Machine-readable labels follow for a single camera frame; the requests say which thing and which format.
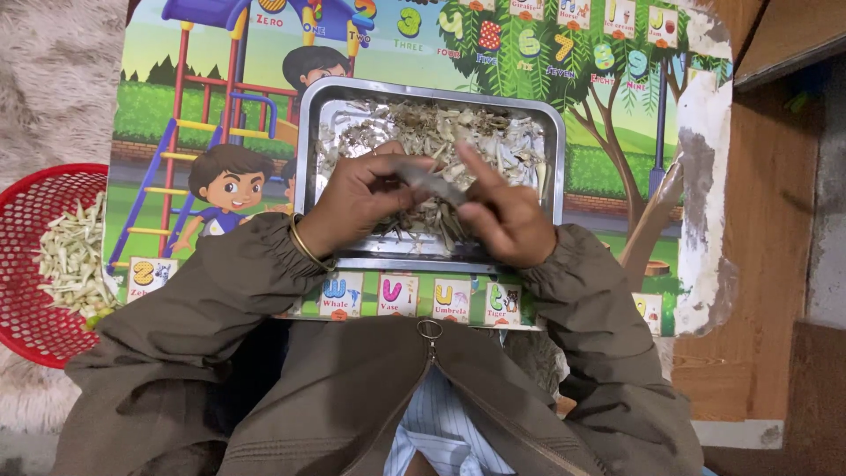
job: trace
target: concrete wall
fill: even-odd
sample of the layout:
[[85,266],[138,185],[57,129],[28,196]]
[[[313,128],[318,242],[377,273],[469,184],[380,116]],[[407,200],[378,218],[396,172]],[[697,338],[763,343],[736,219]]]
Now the concrete wall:
[[826,89],[808,286],[806,320],[846,329],[846,56]]

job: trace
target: cartoon girl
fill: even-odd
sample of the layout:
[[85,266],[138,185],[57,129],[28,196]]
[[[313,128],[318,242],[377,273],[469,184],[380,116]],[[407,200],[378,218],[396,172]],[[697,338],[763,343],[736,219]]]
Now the cartoon girl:
[[349,59],[332,47],[305,46],[291,50],[282,61],[285,80],[297,90],[292,108],[292,121],[299,123],[299,102],[311,83],[326,76],[346,76]]

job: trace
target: yellow rung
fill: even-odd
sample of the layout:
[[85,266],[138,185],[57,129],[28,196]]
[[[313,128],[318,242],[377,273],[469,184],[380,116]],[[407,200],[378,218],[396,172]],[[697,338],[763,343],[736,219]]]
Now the yellow rung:
[[196,155],[191,155],[189,153],[162,152],[159,155],[161,155],[162,158],[178,158],[180,160],[194,160],[197,158]]
[[201,122],[185,119],[176,119],[176,125],[179,127],[187,127],[188,129],[209,130],[211,132],[214,132],[217,128],[214,124],[203,124]]
[[256,139],[269,139],[266,132],[259,132],[258,130],[238,129],[233,127],[229,130],[229,134],[233,136],[255,137]]
[[167,193],[170,195],[188,195],[187,190],[174,190],[172,188],[144,187],[144,191],[151,191],[153,193]]
[[126,229],[129,233],[143,233],[145,235],[170,235],[170,230],[154,230],[153,228],[136,228],[131,227]]

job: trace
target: red plastic basket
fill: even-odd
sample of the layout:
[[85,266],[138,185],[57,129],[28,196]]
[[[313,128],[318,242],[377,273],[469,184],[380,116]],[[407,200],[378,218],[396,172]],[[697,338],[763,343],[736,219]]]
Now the red plastic basket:
[[0,343],[34,363],[64,368],[69,358],[97,343],[78,313],[47,307],[52,298],[36,289],[47,282],[32,262],[47,224],[76,199],[91,206],[106,190],[108,166],[71,163],[36,172],[0,193]]

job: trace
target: stainless steel tray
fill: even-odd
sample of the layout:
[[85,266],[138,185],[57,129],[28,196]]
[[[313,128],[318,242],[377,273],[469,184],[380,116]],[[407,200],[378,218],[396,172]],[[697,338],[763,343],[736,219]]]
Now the stainless steel tray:
[[[372,80],[330,76],[317,81],[303,95],[299,113],[297,180],[294,210],[308,213],[327,179],[321,176],[319,141],[321,123],[340,136],[343,130],[370,118],[353,102],[378,105],[406,102],[439,108],[480,109],[501,113],[510,119],[531,117],[543,128],[543,150],[547,157],[546,190],[540,200],[554,224],[563,219],[565,129],[561,114],[539,101],[510,97],[483,96],[467,92],[442,91],[425,87],[401,86]],[[507,271],[476,243],[456,243],[449,257],[438,235],[422,235],[417,240],[403,232],[372,235],[349,249],[336,253],[339,268],[404,269],[457,273],[500,273]]]

